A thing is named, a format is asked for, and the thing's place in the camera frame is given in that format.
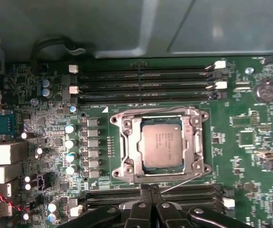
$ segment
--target screw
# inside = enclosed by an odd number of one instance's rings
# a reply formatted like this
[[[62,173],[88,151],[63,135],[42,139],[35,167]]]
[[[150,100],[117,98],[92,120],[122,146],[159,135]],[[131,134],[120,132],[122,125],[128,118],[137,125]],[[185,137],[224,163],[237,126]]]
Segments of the screw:
[[[163,203],[163,204],[162,204],[162,207],[163,207],[163,208],[169,208],[170,205],[169,205],[168,203]]]
[[[128,166],[128,167],[126,168],[126,172],[127,172],[127,173],[132,173],[132,171],[133,171],[133,169],[132,169],[131,166]]]
[[[254,73],[254,68],[252,68],[252,67],[248,67],[248,68],[246,68],[245,69],[245,73],[247,74],[247,75],[251,75],[252,73]]]
[[[141,203],[138,205],[139,208],[145,208],[146,207],[146,204],[145,203]]]
[[[199,118],[198,117],[192,118],[192,124],[193,125],[197,125],[198,123],[199,123]]]
[[[200,208],[196,208],[194,210],[194,212],[197,213],[197,214],[203,214],[204,213],[204,211],[202,209],[200,209]]]
[[[131,121],[130,120],[124,120],[123,121],[123,127],[130,128],[130,126],[131,126]]]
[[[113,213],[113,212],[116,212],[116,209],[115,208],[110,208],[107,213]]]

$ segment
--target black capacitor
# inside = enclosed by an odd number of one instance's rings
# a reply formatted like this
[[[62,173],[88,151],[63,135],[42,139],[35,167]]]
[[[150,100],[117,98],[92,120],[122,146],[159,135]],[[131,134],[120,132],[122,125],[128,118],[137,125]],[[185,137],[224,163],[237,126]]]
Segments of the black capacitor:
[[[36,188],[38,186],[39,186],[39,181],[33,180],[30,183],[27,183],[24,188],[25,188],[25,190],[31,190],[31,189]]]
[[[23,132],[21,134],[22,139],[33,139],[35,138],[35,134],[33,132]]]
[[[37,175],[38,175],[37,173],[32,173],[31,175],[26,176],[26,177],[24,178],[24,181],[25,181],[26,183],[29,183],[29,182],[31,182],[31,181],[37,179]]]
[[[50,152],[50,148],[49,147],[39,147],[39,148],[36,148],[35,152],[38,155],[42,155],[42,154],[45,154],[45,153],[49,153]]]

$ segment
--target black ram slot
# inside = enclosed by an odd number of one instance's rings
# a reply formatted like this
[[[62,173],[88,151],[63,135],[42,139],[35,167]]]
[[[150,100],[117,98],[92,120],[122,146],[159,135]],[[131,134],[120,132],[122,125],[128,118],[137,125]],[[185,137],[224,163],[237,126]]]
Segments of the black ram slot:
[[[147,102],[188,102],[188,101],[207,101],[207,96],[195,97],[152,97],[152,98],[133,98],[127,97],[126,99],[80,99],[81,105],[108,105],[108,104],[131,104],[131,103],[147,103]]]
[[[189,67],[168,67],[168,68],[159,68],[159,69],[140,69],[140,70],[114,70],[114,71],[94,71],[94,72],[85,72],[79,77],[94,77],[98,76],[126,76],[126,75],[163,75],[163,74],[182,74],[182,73],[205,73],[209,70],[205,70],[204,66],[189,66]]]
[[[149,81],[149,82],[160,82],[160,81],[172,81],[172,80],[187,80],[187,81],[206,81],[208,75],[202,74],[190,74],[184,76],[177,76],[177,75],[168,75],[168,76],[126,76],[126,77],[98,77],[98,78],[78,78],[79,83],[86,83],[86,84],[101,84],[105,82],[111,83],[129,83],[134,81]]]
[[[179,92],[185,92],[185,93],[191,93],[191,92],[195,92],[195,93],[198,93],[198,92],[206,92],[207,89],[205,87],[194,87],[194,88],[173,88],[173,89],[170,89],[170,88],[155,88],[155,89],[143,89],[143,88],[139,88],[139,89],[129,89],[129,88],[125,88],[121,91],[118,91],[118,90],[107,90],[107,91],[104,91],[104,90],[98,90],[98,91],[87,91],[86,92],[83,92],[83,94],[80,96],[80,98],[83,98],[83,97],[87,97],[87,96],[95,96],[98,94],[99,92],[99,95],[141,95],[141,94],[157,94],[157,93],[179,93]]]

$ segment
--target capacitor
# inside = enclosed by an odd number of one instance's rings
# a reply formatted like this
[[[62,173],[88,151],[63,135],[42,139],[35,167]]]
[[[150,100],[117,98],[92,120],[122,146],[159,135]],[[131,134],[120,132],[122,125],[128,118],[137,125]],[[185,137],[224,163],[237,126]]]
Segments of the capacitor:
[[[39,100],[37,98],[32,98],[30,100],[30,103],[31,103],[32,106],[35,107],[35,106],[37,106],[39,104]]]
[[[74,124],[69,124],[65,127],[65,132],[71,134],[76,131],[76,126]]]
[[[273,82],[264,80],[254,87],[254,95],[258,102],[272,102],[273,101]]]
[[[36,150],[35,150],[35,153],[37,153],[39,155],[49,153],[49,152],[50,152],[50,148],[48,148],[48,147],[39,147],[39,148],[36,148]]]
[[[53,92],[50,91],[50,90],[47,89],[47,88],[44,88],[44,89],[41,91],[41,95],[45,96],[46,98],[50,98],[50,97],[52,97]]]
[[[51,203],[48,205],[48,211],[54,212],[57,210],[59,207],[59,203],[56,200],[53,200]]]
[[[59,212],[56,210],[54,212],[51,212],[51,214],[48,215],[48,221],[49,222],[55,222],[59,217]]]
[[[69,167],[66,168],[66,174],[67,175],[72,175],[77,170],[78,170],[78,166],[77,165],[70,165]]]
[[[25,190],[28,190],[28,191],[35,187],[38,187],[38,180],[33,180],[24,186]]]
[[[25,214],[22,216],[22,218],[23,218],[23,220],[28,221],[28,220],[31,218],[31,216],[36,215],[37,213],[38,213],[38,210],[33,209],[33,210],[31,210],[30,212],[25,213]]]
[[[65,147],[67,149],[73,148],[74,146],[76,146],[76,144],[77,144],[77,142],[75,139],[69,139],[69,140],[65,141]]]
[[[43,79],[41,82],[42,87],[50,89],[52,87],[52,84],[49,80]]]
[[[26,177],[24,178],[24,181],[25,181],[26,183],[29,183],[29,182],[31,182],[31,181],[37,179],[37,175],[38,175],[37,173],[32,173],[31,175],[26,176]]]
[[[78,155],[76,153],[74,153],[74,152],[69,153],[66,155],[66,161],[73,162],[77,157],[78,157]]]
[[[21,134],[22,139],[33,139],[35,138],[35,134],[33,132],[24,132]]]
[[[78,111],[78,108],[76,106],[70,106],[69,110],[71,113],[76,113]]]

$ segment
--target connector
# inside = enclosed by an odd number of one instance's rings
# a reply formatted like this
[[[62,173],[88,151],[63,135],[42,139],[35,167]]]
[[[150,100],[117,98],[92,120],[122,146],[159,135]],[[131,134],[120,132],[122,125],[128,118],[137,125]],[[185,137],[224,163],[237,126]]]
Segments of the connector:
[[[78,94],[79,93],[79,87],[78,86],[70,86],[69,87],[69,93],[70,94]]]
[[[27,142],[10,142],[0,144],[0,165],[10,165],[26,159],[28,156]]]
[[[9,183],[0,184],[0,194],[4,197],[12,197],[20,192],[20,179],[16,178]]]
[[[83,206],[78,205],[77,207],[70,209],[70,216],[78,217],[82,214],[82,212],[83,212]]]
[[[13,165],[0,166],[0,184],[7,183],[22,175],[21,162]]]

